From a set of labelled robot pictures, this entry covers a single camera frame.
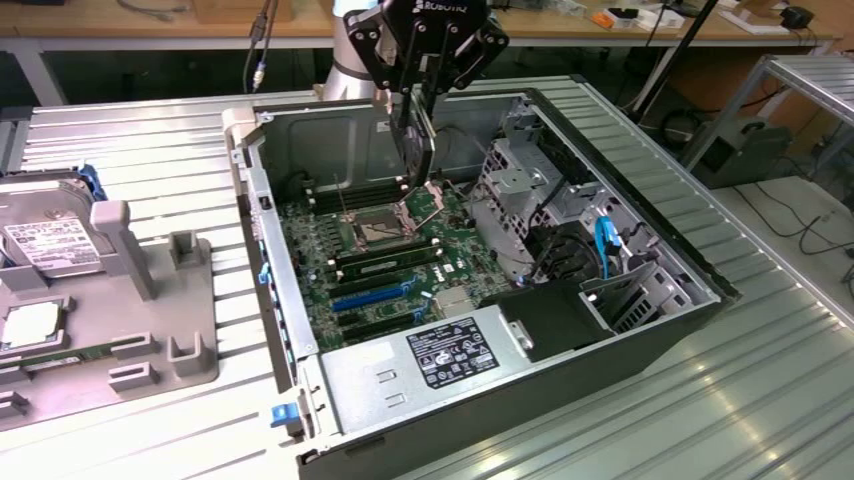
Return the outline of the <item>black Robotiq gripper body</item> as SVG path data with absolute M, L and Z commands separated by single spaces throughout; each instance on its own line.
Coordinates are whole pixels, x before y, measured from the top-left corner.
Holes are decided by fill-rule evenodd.
M 473 24 L 481 24 L 490 18 L 490 8 L 485 1 L 384 1 L 380 12 L 384 20 L 402 23 L 413 23 L 417 16 L 426 19 L 461 20 Z

